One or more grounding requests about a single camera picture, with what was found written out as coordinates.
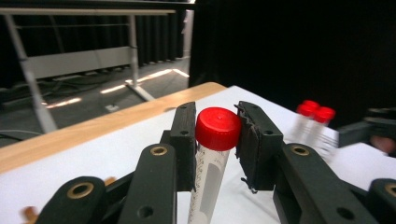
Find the black curtain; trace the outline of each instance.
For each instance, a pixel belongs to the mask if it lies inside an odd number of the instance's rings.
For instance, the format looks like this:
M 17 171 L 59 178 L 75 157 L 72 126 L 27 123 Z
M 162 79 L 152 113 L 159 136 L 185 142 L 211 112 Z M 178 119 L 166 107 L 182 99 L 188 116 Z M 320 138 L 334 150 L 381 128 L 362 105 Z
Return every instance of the black curtain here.
M 290 110 L 315 100 L 336 110 L 332 128 L 396 106 L 396 1 L 196 1 L 205 3 L 194 12 L 190 86 L 237 85 Z
M 139 67 L 183 57 L 185 15 L 185 10 L 177 10 L 168 16 L 135 17 Z M 28 57 L 130 45 L 126 16 L 13 16 L 13 19 Z M 24 76 L 3 16 L 0 32 L 0 88 L 10 88 L 24 81 Z

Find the wooden table edge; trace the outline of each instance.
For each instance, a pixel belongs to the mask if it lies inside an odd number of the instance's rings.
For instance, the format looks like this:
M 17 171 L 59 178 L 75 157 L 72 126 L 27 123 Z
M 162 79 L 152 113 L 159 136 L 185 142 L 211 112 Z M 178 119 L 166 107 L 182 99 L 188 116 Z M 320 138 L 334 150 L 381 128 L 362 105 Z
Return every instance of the wooden table edge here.
M 218 83 L 206 82 L 52 133 L 46 133 L 7 147 L 0 147 L 0 174 L 225 89 L 226 87 Z

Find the red cap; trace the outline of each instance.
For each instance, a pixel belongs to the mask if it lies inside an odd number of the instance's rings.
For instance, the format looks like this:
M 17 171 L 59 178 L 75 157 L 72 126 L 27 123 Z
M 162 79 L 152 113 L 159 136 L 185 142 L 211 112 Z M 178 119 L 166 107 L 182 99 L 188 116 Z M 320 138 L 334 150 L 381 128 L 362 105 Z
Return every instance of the red cap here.
M 297 113 L 305 116 L 305 117 L 311 117 L 315 113 L 315 108 L 310 105 L 298 105 L 297 107 Z
M 333 119 L 335 116 L 335 110 L 327 107 L 327 106 L 321 106 L 319 108 L 320 111 L 323 111 L 323 113 L 326 113 L 329 117 L 329 119 Z
M 234 112 L 221 107 L 209 107 L 198 115 L 195 137 L 204 147 L 225 151 L 238 144 L 241 126 L 241 120 Z
M 303 105 L 310 105 L 310 106 L 314 107 L 315 109 L 319 108 L 319 104 L 312 100 L 304 100 Z
M 329 107 L 322 106 L 315 113 L 314 120 L 319 123 L 327 123 L 335 116 L 335 111 Z

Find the metal ring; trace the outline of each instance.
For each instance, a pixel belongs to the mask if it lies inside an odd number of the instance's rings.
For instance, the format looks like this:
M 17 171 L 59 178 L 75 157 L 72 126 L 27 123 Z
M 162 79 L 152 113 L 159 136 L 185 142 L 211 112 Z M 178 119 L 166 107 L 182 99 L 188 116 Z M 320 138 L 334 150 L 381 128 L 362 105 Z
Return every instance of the metal ring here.
M 168 149 L 166 149 L 166 147 L 154 147 L 150 150 L 150 152 L 154 156 L 162 156 L 168 152 Z
M 291 151 L 294 152 L 297 155 L 300 155 L 300 156 L 309 155 L 309 151 L 306 148 L 303 148 L 303 147 L 293 146 L 293 147 L 291 147 Z
M 89 195 L 93 190 L 93 183 L 78 183 L 67 191 L 67 197 L 70 199 L 80 199 Z
M 396 197 L 396 184 L 395 183 L 388 183 L 385 185 L 385 190 L 392 195 L 393 197 Z

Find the test tube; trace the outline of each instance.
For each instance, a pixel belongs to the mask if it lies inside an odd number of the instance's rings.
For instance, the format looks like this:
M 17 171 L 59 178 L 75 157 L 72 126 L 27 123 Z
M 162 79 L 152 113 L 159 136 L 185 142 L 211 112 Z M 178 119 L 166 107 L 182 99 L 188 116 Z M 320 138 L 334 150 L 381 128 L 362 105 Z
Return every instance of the test tube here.
M 313 101 L 309 101 L 309 103 L 305 104 L 304 101 L 302 104 L 298 105 L 297 120 L 295 121 L 290 133 L 285 134 L 285 141 L 287 143 L 300 143 L 303 141 L 304 129 L 309 125 L 309 121 L 313 118 L 315 110 L 318 107 L 318 104 L 315 103 L 315 105 L 314 103 L 315 102 Z
M 314 116 L 314 122 L 312 123 L 309 134 L 306 136 L 304 144 L 318 150 L 318 140 L 323 132 L 323 129 L 327 127 L 330 120 L 335 116 L 335 111 L 327 106 L 321 106 Z
M 239 117 L 228 109 L 209 107 L 198 114 L 195 138 L 199 146 L 190 224 L 210 223 L 230 149 L 237 145 L 240 132 Z

